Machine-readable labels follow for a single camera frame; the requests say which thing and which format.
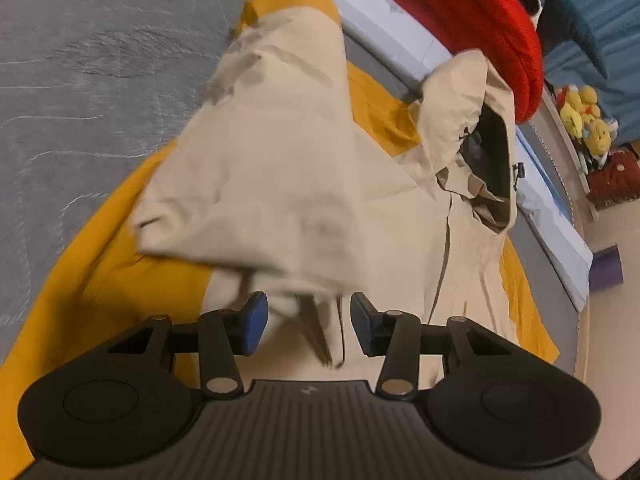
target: ribbed black surface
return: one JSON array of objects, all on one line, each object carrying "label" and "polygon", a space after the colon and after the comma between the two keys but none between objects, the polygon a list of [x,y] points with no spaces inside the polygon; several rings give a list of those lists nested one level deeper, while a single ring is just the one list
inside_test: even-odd
[{"label": "ribbed black surface", "polygon": [[20,480],[594,479],[579,463],[500,470],[437,440],[409,403],[361,381],[257,381],[238,400],[210,402],[174,446],[142,462],[78,470],[41,460]]}]

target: stuffed animal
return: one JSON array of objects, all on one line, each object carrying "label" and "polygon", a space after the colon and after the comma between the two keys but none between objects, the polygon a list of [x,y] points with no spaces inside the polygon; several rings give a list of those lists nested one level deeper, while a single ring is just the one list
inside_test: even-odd
[{"label": "stuffed animal", "polygon": [[568,102],[560,108],[560,119],[572,139],[582,138],[582,118]]},{"label": "stuffed animal", "polygon": [[600,111],[600,107],[598,105],[587,106],[585,112],[594,116],[596,119],[602,118],[602,112]]},{"label": "stuffed animal", "polygon": [[595,120],[595,117],[591,114],[580,114],[580,118],[582,119],[582,126],[584,128],[587,128],[589,124]]},{"label": "stuffed animal", "polygon": [[609,134],[611,135],[611,142],[614,142],[618,138],[618,121],[615,119],[607,119],[605,122],[607,123],[607,130],[609,130]]},{"label": "stuffed animal", "polygon": [[598,169],[601,170],[604,167],[605,162],[607,161],[607,157],[609,156],[609,152],[605,153],[603,156],[594,156],[593,160],[598,163]]},{"label": "stuffed animal", "polygon": [[583,86],[578,94],[580,94],[580,100],[585,106],[591,106],[598,102],[598,94],[592,86]]},{"label": "stuffed animal", "polygon": [[611,134],[607,123],[602,119],[594,119],[589,124],[589,135],[582,137],[582,142],[591,153],[591,156],[600,157],[605,155],[611,147]]},{"label": "stuffed animal", "polygon": [[584,114],[587,111],[587,107],[583,104],[582,99],[580,98],[580,94],[578,92],[573,92],[569,90],[566,93],[566,98],[564,99],[565,103],[569,103],[571,108],[573,108],[579,114]]}]

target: mattress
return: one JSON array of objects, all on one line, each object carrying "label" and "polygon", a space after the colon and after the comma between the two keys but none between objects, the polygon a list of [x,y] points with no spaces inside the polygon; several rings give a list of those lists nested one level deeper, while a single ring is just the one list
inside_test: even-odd
[{"label": "mattress", "polygon": [[[64,247],[197,109],[242,1],[0,0],[0,360]],[[350,38],[346,51],[407,94]],[[572,372],[577,314],[522,219],[511,238]]]}]

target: yellow fabric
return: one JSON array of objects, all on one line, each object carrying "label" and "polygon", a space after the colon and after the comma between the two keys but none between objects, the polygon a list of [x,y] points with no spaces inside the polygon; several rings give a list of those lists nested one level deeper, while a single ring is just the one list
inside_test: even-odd
[{"label": "yellow fabric", "polygon": [[247,0],[242,8],[235,35],[248,27],[253,27],[261,16],[290,7],[311,7],[329,16],[340,25],[340,14],[334,0]]},{"label": "yellow fabric", "polygon": [[[291,6],[314,7],[339,23],[332,0],[249,0],[238,30]],[[350,63],[348,79],[354,120],[389,155],[420,143],[403,102]],[[168,146],[140,165],[65,250],[0,368],[0,480],[14,478],[32,460],[17,424],[18,401],[31,383],[151,314],[169,314],[174,322],[199,316],[212,269],[137,253],[127,224],[137,196],[170,150]],[[558,349],[542,325],[508,239],[500,270],[521,345],[552,362]],[[177,374],[186,379],[190,370],[179,364]]]},{"label": "yellow fabric", "polygon": [[500,275],[509,298],[509,316],[516,325],[520,346],[546,362],[553,363],[560,352],[540,319],[529,282],[509,237],[505,239],[502,249]]},{"label": "yellow fabric", "polygon": [[347,74],[353,120],[389,155],[401,155],[422,142],[405,103],[351,63]]},{"label": "yellow fabric", "polygon": [[18,402],[31,383],[151,314],[166,313],[175,322],[199,316],[211,269],[137,254],[126,223],[170,149],[140,165],[65,250],[0,368],[2,480],[32,460],[17,423]]}]

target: red bag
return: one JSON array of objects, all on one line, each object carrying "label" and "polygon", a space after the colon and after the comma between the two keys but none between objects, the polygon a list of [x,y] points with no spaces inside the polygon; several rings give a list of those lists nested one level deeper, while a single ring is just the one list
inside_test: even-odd
[{"label": "red bag", "polygon": [[597,206],[628,202],[640,197],[640,168],[636,156],[624,148],[611,148],[604,167],[587,175],[589,200]]},{"label": "red bag", "polygon": [[538,109],[540,40],[518,0],[395,0],[452,53],[479,48],[513,90],[516,122]]}]

